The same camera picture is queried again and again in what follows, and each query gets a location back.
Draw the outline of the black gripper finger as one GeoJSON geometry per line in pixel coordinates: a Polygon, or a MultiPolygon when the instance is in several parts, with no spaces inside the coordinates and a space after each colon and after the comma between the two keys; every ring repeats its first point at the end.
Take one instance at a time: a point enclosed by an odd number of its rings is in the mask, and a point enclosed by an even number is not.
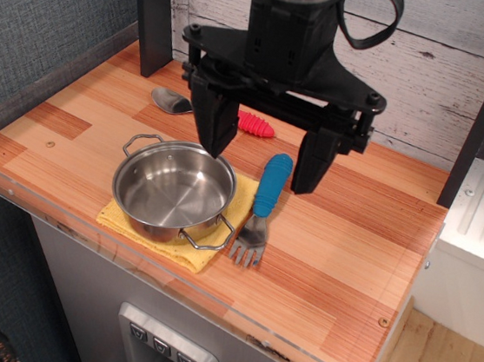
{"type": "Polygon", "coordinates": [[[192,75],[191,103],[200,144],[213,158],[222,154],[237,134],[239,103],[204,76],[192,75]]]}
{"type": "Polygon", "coordinates": [[[334,162],[341,137],[327,128],[310,129],[302,139],[291,189],[311,194],[334,162]]]}

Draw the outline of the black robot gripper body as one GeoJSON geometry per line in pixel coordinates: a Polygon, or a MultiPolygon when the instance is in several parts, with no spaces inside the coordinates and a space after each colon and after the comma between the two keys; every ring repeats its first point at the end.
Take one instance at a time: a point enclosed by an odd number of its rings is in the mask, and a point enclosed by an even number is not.
{"type": "Polygon", "coordinates": [[[362,152],[386,101],[335,54],[345,0],[251,0],[245,30],[193,23],[184,79],[201,75],[234,102],[304,129],[340,137],[337,154],[362,152]]]}

